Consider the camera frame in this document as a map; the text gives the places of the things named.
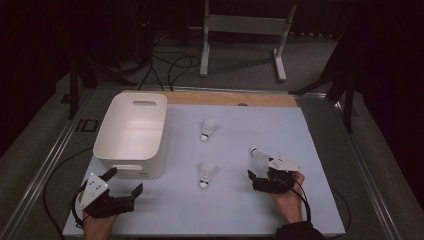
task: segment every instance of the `white tabletop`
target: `white tabletop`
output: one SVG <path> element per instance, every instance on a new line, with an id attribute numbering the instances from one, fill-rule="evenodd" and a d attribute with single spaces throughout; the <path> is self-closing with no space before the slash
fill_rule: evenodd
<path id="1" fill-rule="evenodd" d="M 128 196 L 141 182 L 135 211 L 121 214 L 112 234 L 126 236 L 265 236 L 284 222 L 271 198 L 254 191 L 247 169 L 250 147 L 301 165 L 312 223 L 323 234 L 344 227 L 300 108 L 168 105 L 169 144 L 163 175 L 154 180 L 111 179 L 111 196 Z M 200 140 L 204 118 L 219 128 Z M 209 187 L 199 188 L 200 163 L 218 166 Z M 107 169 L 95 157 L 86 172 Z M 69 216 L 64 235 L 82 235 Z"/>

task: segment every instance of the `badminton shuttlecock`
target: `badminton shuttlecock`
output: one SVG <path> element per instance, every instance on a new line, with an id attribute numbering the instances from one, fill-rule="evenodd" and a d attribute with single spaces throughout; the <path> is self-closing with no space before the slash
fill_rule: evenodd
<path id="1" fill-rule="evenodd" d="M 271 156 L 259 151 L 257 148 L 251 148 L 250 153 L 252 154 L 253 164 L 259 175 L 265 175 L 268 172 L 268 164 L 273 160 Z"/>
<path id="2" fill-rule="evenodd" d="M 203 120 L 202 135 L 200 139 L 205 142 L 209 136 L 218 128 L 218 123 L 210 118 Z"/>
<path id="3" fill-rule="evenodd" d="M 215 166 L 212 163 L 202 163 L 200 165 L 200 188 L 207 188 L 212 179 Z"/>

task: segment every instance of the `gray carpet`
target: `gray carpet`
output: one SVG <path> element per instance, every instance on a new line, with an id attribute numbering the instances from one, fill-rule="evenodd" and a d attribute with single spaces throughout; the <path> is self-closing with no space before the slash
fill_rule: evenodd
<path id="1" fill-rule="evenodd" d="M 199 67 L 189 69 L 175 81 L 175 88 L 215 88 L 226 90 L 252 91 L 290 91 L 303 87 L 319 78 L 326 61 L 337 42 L 323 38 L 289 38 L 283 51 L 288 81 L 276 80 L 273 60 L 270 55 L 278 39 L 265 38 L 259 43 L 235 43 L 226 35 L 213 36 L 210 54 L 209 75 L 199 77 Z M 181 54 L 164 53 L 183 51 L 200 57 L 201 39 L 194 37 L 189 44 L 180 44 L 164 38 L 155 48 L 155 55 L 172 62 Z M 167 85 L 170 64 L 153 58 L 153 67 L 164 85 Z M 188 59 L 179 65 L 190 64 Z M 143 69 L 129 79 L 140 83 L 148 69 Z M 173 68 L 171 79 L 183 69 Z M 158 88 L 156 76 L 150 73 L 141 89 Z M 102 120 L 104 112 L 114 95 L 128 87 L 119 86 L 106 78 L 95 91 L 86 91 L 91 98 L 82 109 L 78 119 Z M 316 89 L 315 93 L 325 93 L 328 85 Z M 60 99 L 68 93 L 68 78 L 57 85 L 57 92 L 39 111 L 24 132 L 16 139 L 11 148 L 0 160 L 0 204 L 1 228 L 13 214 L 25 189 L 33 179 L 67 121 L 69 106 L 61 104 Z M 387 239 L 385 228 L 376 214 L 373 193 L 367 191 L 369 179 L 364 179 L 359 157 L 364 160 L 366 169 L 372 173 L 372 180 L 378 186 L 378 194 L 384 199 L 384 206 L 402 239 L 424 238 L 424 214 L 391 154 L 384 138 L 365 108 L 360 94 L 355 95 L 352 117 L 353 134 L 345 131 L 340 124 L 340 116 L 334 103 L 328 103 L 317 95 L 297 98 L 314 139 L 318 155 L 330 185 L 346 199 L 334 193 L 340 215 L 345 225 L 350 219 L 347 234 L 339 239 Z M 94 144 L 96 132 L 73 132 L 61 153 L 60 161 Z M 63 227 L 67 218 L 67 205 L 73 191 L 81 183 L 89 163 L 90 150 L 73 158 L 61 167 L 52 177 L 47 189 L 48 205 L 57 222 Z M 16 239 L 58 239 L 53 225 L 49 222 L 42 207 L 41 198 L 35 201 Z"/>

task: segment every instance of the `human hand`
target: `human hand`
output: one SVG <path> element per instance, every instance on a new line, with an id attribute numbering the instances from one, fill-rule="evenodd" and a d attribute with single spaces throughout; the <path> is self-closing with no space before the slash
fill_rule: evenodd
<path id="1" fill-rule="evenodd" d="M 305 176 L 300 172 L 294 172 L 294 176 L 299 184 L 295 183 L 293 190 L 302 195 L 300 186 Z M 283 194 L 270 193 L 270 195 L 287 224 L 303 221 L 302 200 L 293 191 L 289 190 Z"/>
<path id="2" fill-rule="evenodd" d="M 93 218 L 85 211 L 82 211 L 83 227 L 84 227 L 84 238 L 86 240 L 106 240 L 108 239 L 112 230 L 113 224 L 115 223 L 118 215 L 113 215 L 106 218 Z"/>

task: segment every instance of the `metal frame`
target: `metal frame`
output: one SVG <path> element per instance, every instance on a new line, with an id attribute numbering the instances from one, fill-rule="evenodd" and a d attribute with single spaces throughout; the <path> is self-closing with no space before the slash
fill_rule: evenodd
<path id="1" fill-rule="evenodd" d="M 286 19 L 255 18 L 241 16 L 226 16 L 209 14 L 209 0 L 205 0 L 205 17 L 203 27 L 203 51 L 200 63 L 200 76 L 208 75 L 209 65 L 209 31 L 256 33 L 281 36 L 280 44 L 274 49 L 274 62 L 278 73 L 278 80 L 286 81 L 281 53 L 289 34 L 290 26 L 296 11 L 296 5 L 292 5 Z"/>

